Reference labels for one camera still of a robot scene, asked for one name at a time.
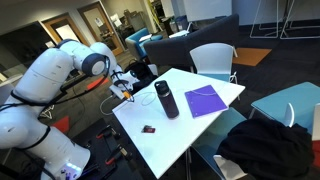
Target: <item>carpet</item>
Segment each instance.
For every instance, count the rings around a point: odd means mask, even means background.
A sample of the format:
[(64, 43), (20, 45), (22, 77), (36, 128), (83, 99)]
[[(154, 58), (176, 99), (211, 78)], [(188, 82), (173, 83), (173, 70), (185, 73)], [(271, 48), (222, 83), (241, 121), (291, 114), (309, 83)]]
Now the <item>carpet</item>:
[(237, 48), (236, 51), (238, 57), (233, 57), (233, 63), (256, 66), (264, 57), (269, 54), (271, 49)]

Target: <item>black bag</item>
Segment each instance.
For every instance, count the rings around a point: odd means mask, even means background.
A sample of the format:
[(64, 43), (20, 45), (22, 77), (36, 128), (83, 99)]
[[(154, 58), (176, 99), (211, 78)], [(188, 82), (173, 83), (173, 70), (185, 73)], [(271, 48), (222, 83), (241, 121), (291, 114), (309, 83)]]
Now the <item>black bag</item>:
[(132, 94), (148, 86), (158, 77), (151, 72), (148, 65), (143, 61), (131, 60), (129, 65), (124, 69), (124, 72), (127, 73), (130, 70), (132, 70), (137, 75), (137, 79), (139, 79), (139, 82), (133, 84)]

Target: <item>robotic arm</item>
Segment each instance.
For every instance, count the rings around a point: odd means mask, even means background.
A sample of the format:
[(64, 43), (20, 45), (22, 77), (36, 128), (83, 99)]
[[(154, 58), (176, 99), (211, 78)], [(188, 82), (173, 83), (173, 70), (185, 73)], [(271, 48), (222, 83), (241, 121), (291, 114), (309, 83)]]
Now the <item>robotic arm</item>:
[[(31, 152), (45, 161), (44, 168), (56, 179), (65, 179), (66, 173), (71, 174), (70, 180), (79, 178), (90, 158), (89, 150), (37, 119), (74, 68), (89, 76), (109, 73), (119, 90), (132, 90), (132, 84), (138, 82), (133, 72), (122, 72), (105, 44), (87, 47), (67, 40), (43, 52), (5, 102), (20, 105), (0, 108), (0, 149), (15, 147)], [(49, 176), (42, 173), (41, 179)]]

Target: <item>purple notebook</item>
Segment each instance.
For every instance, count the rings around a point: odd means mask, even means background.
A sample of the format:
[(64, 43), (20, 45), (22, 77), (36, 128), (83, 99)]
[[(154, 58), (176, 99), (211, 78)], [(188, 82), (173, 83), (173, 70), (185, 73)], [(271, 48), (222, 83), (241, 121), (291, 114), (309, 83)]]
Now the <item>purple notebook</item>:
[(185, 96), (194, 118), (228, 109), (211, 85), (185, 92)]

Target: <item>white table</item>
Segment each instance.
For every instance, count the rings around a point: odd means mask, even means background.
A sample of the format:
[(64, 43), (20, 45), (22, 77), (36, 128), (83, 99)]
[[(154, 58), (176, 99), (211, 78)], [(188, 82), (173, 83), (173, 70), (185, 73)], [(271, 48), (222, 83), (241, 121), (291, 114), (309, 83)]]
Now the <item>white table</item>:
[[(166, 80), (173, 93), (180, 111), (176, 119), (167, 118), (156, 95), (154, 82), (134, 95), (134, 103), (123, 102), (113, 109), (156, 178), (160, 178), (221, 114), (217, 112), (194, 119), (184, 92), (210, 84), (225, 104), (230, 105), (245, 89), (241, 85), (177, 69), (170, 69), (156, 79), (159, 80)], [(155, 133), (142, 133), (145, 125), (156, 128)]]

